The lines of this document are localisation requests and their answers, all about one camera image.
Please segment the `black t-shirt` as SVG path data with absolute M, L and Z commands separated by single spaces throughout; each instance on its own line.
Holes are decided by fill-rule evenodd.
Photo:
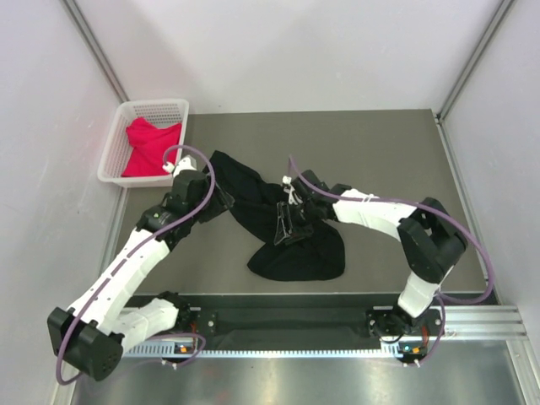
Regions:
M 235 221 L 263 246 L 247 263 L 249 270 L 272 281 L 325 281 L 340 277 L 345 270 L 342 236 L 331 225 L 316 221 L 311 237 L 292 244 L 274 243 L 278 225 L 278 204 L 288 195 L 275 183 L 267 183 L 253 169 L 221 151 L 209 159 L 217 185 L 235 200 L 230 213 Z

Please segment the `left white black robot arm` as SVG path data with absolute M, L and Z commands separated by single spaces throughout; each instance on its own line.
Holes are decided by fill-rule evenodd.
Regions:
M 128 301 L 150 272 L 186 238 L 195 223 L 205 223 L 232 207 L 212 167 L 204 171 L 176 169 L 173 186 L 158 205 L 143 212 L 109 267 L 66 310 L 47 317 L 57 381 L 66 385 L 62 364 L 95 381 L 107 378 L 122 356 L 162 332 L 193 335 L 189 304 L 165 291 L 145 306 L 123 313 Z

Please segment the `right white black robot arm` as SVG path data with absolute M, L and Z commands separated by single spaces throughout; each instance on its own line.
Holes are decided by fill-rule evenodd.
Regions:
M 277 205 L 275 245 L 311 237 L 318 220 L 363 226 L 400 242 L 410 274 L 397 303 L 387 313 L 371 318 L 370 331 L 388 343 L 416 332 L 442 282 L 468 246 L 454 224 L 439 218 L 444 210 L 440 202 L 427 198 L 421 208 L 382 202 L 351 186 L 328 188 L 310 170 L 296 178 L 284 176 L 282 188 L 287 198 Z

